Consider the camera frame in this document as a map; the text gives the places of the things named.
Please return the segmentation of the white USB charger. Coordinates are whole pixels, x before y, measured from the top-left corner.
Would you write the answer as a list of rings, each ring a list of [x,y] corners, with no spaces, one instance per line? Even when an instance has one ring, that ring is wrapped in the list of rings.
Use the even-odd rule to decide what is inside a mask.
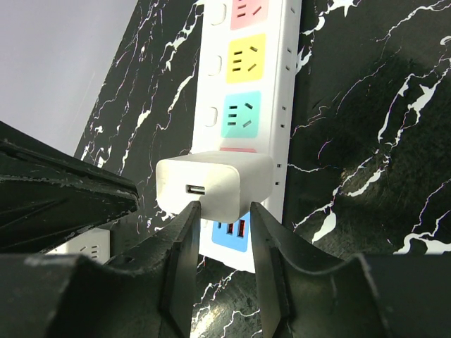
[[[253,202],[270,197],[273,160],[267,154],[207,151],[160,160],[156,165],[156,201],[162,211],[179,214],[192,201],[201,218],[233,223]]]

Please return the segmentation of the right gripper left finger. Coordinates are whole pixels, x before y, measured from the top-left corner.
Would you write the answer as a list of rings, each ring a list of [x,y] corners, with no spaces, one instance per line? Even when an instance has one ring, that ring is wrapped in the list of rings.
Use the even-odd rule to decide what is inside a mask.
[[[201,204],[100,264],[83,255],[1,256],[2,337],[189,337]]]

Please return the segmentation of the white cube socket adapter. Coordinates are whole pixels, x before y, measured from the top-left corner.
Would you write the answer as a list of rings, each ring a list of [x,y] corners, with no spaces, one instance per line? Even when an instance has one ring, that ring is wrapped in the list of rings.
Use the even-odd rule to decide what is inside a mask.
[[[52,249],[48,254],[82,254],[104,264],[111,257],[110,231],[98,228],[86,231]]]

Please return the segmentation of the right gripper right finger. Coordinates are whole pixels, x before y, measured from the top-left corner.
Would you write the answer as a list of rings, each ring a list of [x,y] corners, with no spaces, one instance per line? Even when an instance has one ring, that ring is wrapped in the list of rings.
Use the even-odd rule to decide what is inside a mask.
[[[250,206],[265,337],[449,337],[450,257],[356,254],[344,261]]]

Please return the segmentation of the white multicolour power strip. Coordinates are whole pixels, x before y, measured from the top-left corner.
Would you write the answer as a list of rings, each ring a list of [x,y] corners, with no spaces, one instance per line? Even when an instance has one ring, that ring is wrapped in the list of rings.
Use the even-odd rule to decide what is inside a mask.
[[[206,1],[192,151],[273,159],[264,206],[281,219],[294,99],[300,1]]]

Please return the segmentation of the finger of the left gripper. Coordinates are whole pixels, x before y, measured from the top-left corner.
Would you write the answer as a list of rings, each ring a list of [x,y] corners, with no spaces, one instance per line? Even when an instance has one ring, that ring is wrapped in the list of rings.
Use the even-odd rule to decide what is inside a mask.
[[[50,250],[138,206],[132,181],[1,124],[1,251]]]

